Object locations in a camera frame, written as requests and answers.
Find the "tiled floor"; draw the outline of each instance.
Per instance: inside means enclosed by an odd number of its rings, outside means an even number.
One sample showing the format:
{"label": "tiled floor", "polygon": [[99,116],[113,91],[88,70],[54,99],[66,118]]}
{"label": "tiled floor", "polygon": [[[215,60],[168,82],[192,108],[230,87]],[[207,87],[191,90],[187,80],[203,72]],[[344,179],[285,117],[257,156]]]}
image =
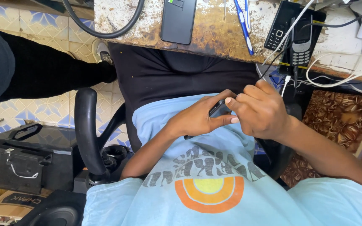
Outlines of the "tiled floor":
{"label": "tiled floor", "polygon": [[[94,27],[93,21],[82,21],[88,27]],[[92,42],[95,38],[80,29],[71,18],[0,6],[0,31],[58,50],[70,51],[77,59],[95,63],[92,53]],[[100,135],[118,107],[124,103],[124,99],[117,82],[98,84],[93,89],[98,96],[96,133]],[[73,128],[75,94],[76,91],[71,91],[45,99],[13,99],[0,103],[0,118],[5,119],[0,123],[0,132],[23,125],[23,119]],[[114,132],[109,144],[130,146],[125,125]]]}

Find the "black feature phone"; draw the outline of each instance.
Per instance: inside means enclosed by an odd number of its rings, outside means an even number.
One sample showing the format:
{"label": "black feature phone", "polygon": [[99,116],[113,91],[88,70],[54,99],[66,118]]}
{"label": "black feature phone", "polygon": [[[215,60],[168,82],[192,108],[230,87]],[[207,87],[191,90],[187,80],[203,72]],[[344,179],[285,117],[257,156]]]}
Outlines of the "black feature phone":
{"label": "black feature phone", "polygon": [[268,37],[264,43],[266,49],[275,50],[284,38],[285,33],[290,28],[290,19],[296,16],[296,12],[299,11],[300,4],[291,3],[287,0],[281,1],[276,16],[270,27]]}
{"label": "black feature phone", "polygon": [[164,0],[160,38],[189,45],[194,27],[196,0]]}
{"label": "black feature phone", "polygon": [[[213,108],[209,110],[209,117],[215,118],[222,115],[229,114],[231,110],[226,106],[226,103],[224,102],[225,99],[219,100]],[[194,136],[185,135],[184,139],[188,140],[193,138]]]}
{"label": "black feature phone", "polygon": [[312,53],[310,52],[312,41],[312,26],[303,26],[312,23],[312,15],[304,15],[291,30],[291,66],[307,66]]}

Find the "black speaker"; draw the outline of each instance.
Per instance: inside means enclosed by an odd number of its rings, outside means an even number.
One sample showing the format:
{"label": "black speaker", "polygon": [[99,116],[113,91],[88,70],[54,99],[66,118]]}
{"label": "black speaker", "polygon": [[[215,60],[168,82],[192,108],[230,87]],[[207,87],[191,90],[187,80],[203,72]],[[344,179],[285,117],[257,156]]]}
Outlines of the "black speaker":
{"label": "black speaker", "polygon": [[81,226],[86,195],[56,190],[15,226]]}

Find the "black trousers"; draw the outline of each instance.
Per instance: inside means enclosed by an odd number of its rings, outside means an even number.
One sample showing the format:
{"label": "black trousers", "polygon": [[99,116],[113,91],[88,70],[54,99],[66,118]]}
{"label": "black trousers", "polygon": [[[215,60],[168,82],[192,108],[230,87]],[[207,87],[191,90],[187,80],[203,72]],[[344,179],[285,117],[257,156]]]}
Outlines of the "black trousers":
{"label": "black trousers", "polygon": [[0,102],[61,95],[116,78],[107,62],[89,64],[66,53],[28,39],[0,31],[15,57],[15,72]]}
{"label": "black trousers", "polygon": [[[141,147],[132,124],[133,112],[139,107],[158,100],[225,89],[239,94],[246,85],[254,85],[259,79],[255,64],[175,52],[169,58],[162,50],[114,43],[109,43],[109,49],[126,104],[127,131],[133,151]],[[201,70],[186,72],[191,71],[191,64]]]}

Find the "wooden table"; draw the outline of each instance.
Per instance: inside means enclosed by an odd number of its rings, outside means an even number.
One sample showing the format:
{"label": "wooden table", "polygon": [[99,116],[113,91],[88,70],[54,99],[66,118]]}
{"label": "wooden table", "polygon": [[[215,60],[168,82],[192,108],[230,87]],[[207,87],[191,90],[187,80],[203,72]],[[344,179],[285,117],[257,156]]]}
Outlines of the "wooden table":
{"label": "wooden table", "polygon": [[[96,30],[103,33],[122,28],[133,16],[138,4],[138,0],[94,2]],[[240,0],[239,3],[240,7],[244,8],[244,1]],[[108,41],[262,63],[272,53],[263,45],[279,0],[259,0],[249,4],[252,24],[250,39],[255,52],[253,56],[248,53],[233,0],[226,0],[225,19],[223,0],[197,0],[192,41],[189,45],[169,43],[160,39],[164,0],[145,0],[144,9],[135,26],[127,34]],[[328,9],[326,13],[325,23],[328,24],[342,24],[355,18],[347,8]],[[353,23],[343,28],[324,28],[315,46],[312,60],[329,52],[361,54],[362,39],[356,38],[358,27],[358,23]],[[318,61],[312,69],[344,78],[353,72],[359,58],[360,56],[354,55],[328,55]],[[357,71],[362,71],[362,60]]]}

